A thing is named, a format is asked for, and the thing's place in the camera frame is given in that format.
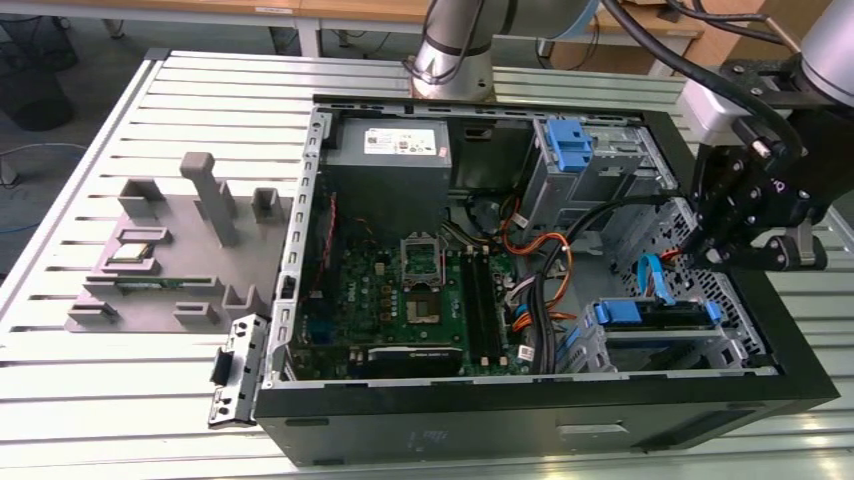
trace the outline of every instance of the motherboard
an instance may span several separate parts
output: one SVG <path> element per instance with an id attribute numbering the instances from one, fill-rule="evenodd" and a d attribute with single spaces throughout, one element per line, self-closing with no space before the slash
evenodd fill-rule
<path id="1" fill-rule="evenodd" d="M 512 259 L 415 246 L 344 251 L 335 297 L 304 304 L 298 378 L 523 373 L 510 360 L 502 306 Z"/>

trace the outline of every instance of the power supply label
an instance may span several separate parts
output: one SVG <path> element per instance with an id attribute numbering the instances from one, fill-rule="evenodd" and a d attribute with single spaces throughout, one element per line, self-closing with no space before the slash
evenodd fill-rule
<path id="1" fill-rule="evenodd" d="M 364 132 L 364 153 L 436 156 L 436 134 L 430 129 L 371 128 Z"/>

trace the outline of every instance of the red cable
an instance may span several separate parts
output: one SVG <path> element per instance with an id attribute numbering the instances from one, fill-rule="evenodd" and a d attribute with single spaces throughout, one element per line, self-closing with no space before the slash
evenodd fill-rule
<path id="1" fill-rule="evenodd" d="M 338 216 L 338 203 L 335 201 L 335 193 L 332 194 L 332 196 L 330 197 L 330 208 L 332 210 L 332 220 L 330 221 L 330 233 L 326 237 L 326 246 L 323 247 L 323 259 L 320 260 L 320 268 L 318 269 L 318 274 L 315 275 L 315 281 L 311 285 L 311 290 L 308 290 L 308 293 L 306 295 L 311 295 L 311 292 L 314 292 L 318 289 L 318 286 L 320 285 L 320 278 L 323 277 L 323 268 L 326 267 L 326 260 L 330 257 L 330 251 L 332 250 L 332 233 L 335 232 L 335 218 Z"/>

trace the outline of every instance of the label sticker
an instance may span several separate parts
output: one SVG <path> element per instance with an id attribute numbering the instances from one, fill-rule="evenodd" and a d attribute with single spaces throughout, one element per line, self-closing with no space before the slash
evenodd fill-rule
<path id="1" fill-rule="evenodd" d="M 371 128 L 364 132 L 364 153 L 435 156 L 436 135 L 428 129 Z"/>
<path id="2" fill-rule="evenodd" d="M 294 10 L 290 8 L 274 8 L 274 7 L 255 7 L 257 13 L 284 13 L 286 15 L 294 14 Z"/>
<path id="3" fill-rule="evenodd" d="M 528 219 L 524 218 L 522 215 L 519 215 L 518 213 L 512 214 L 512 221 L 516 225 L 519 225 L 519 228 L 524 228 L 528 226 Z"/>
<path id="4" fill-rule="evenodd" d="M 534 349 L 527 345 L 519 346 L 519 355 L 516 355 L 520 360 L 532 362 L 534 361 Z"/>

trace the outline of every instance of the blue drive bay latch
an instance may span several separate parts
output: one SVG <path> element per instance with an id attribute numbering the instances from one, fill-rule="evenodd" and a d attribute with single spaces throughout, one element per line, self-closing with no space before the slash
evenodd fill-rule
<path id="1" fill-rule="evenodd" d="M 558 156 L 558 168 L 566 173 L 584 171 L 592 158 L 592 138 L 578 120 L 546 121 L 548 143 Z"/>

